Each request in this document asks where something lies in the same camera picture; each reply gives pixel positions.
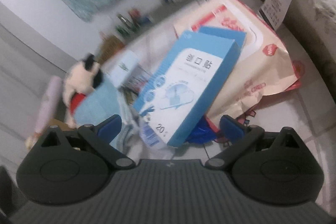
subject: fabric care label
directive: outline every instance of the fabric care label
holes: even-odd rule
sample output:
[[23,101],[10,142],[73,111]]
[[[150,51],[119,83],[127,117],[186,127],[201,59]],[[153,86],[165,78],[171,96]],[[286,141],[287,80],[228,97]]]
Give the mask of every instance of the fabric care label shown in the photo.
[[292,0],[265,0],[261,6],[261,14],[265,15],[274,30],[283,22]]

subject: barcode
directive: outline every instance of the barcode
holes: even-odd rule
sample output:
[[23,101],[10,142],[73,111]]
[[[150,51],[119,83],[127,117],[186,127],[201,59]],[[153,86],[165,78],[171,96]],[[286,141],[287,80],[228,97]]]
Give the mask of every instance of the barcode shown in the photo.
[[159,138],[157,137],[154,130],[146,123],[141,126],[143,138],[142,140],[149,146],[154,146],[159,143]]

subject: bandage box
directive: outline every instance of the bandage box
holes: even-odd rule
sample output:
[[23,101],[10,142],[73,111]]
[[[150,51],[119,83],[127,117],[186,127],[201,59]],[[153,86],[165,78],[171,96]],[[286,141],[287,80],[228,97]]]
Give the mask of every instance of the bandage box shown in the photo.
[[133,104],[168,145],[181,146],[240,55],[234,39],[185,31]]

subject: white wall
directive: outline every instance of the white wall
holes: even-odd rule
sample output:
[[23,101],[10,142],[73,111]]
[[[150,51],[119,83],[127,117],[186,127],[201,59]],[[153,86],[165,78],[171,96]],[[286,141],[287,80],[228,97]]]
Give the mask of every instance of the white wall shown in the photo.
[[[75,59],[94,53],[100,44],[99,31],[115,22],[115,14],[131,7],[143,12],[160,4],[160,0],[125,0],[94,17],[92,23],[79,19],[61,0],[0,0],[4,6],[52,44]],[[38,52],[41,44],[29,45]]]

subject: circular icon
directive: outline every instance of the circular icon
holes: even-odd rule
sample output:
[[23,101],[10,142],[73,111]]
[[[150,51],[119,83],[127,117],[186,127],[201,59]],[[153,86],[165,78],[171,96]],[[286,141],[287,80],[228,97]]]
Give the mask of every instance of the circular icon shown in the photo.
[[155,81],[154,81],[154,87],[155,88],[160,88],[162,87],[166,82],[166,78],[164,75],[159,75],[158,77],[156,77]]
[[155,91],[154,90],[149,90],[146,92],[145,96],[144,96],[144,100],[149,103],[151,101],[153,101],[155,97]]

